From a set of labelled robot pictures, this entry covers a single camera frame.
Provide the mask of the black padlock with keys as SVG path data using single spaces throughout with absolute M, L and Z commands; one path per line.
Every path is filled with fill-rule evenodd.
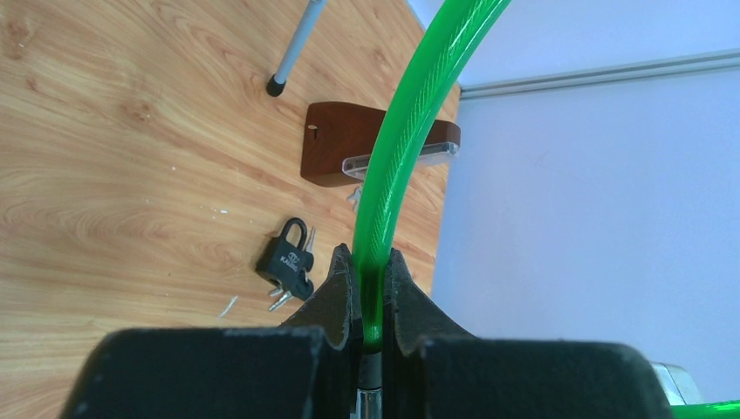
M 300 229 L 297 244 L 288 240 L 294 226 Z M 275 286 L 270 296 L 278 296 L 278 300 L 269 307 L 269 312 L 276 311 L 293 298 L 306 301 L 313 295 L 314 284 L 307 273 L 313 267 L 314 256 L 306 247 L 311 237 L 305 222 L 292 217 L 285 222 L 280 234 L 271 238 L 258 258 L 256 273 Z

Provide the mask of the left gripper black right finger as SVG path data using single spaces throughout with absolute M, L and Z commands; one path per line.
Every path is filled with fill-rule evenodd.
M 571 340 L 491 340 L 455 323 L 393 251 L 384 291 L 386 418 L 669 418 L 636 349 Z

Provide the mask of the green cable lock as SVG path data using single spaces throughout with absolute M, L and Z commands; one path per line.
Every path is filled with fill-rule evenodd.
M 365 347 L 371 353 L 383 354 L 386 270 L 411 173 L 450 88 L 505 8 L 504 1 L 444 3 L 411 58 L 380 126 L 353 239 Z M 669 405 L 669 418 L 739 415 L 736 401 Z

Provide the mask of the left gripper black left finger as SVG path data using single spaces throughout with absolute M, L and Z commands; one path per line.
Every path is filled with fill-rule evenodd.
M 89 354 L 64 418 L 347 418 L 363 336 L 345 244 L 320 288 L 276 327 L 129 328 Z

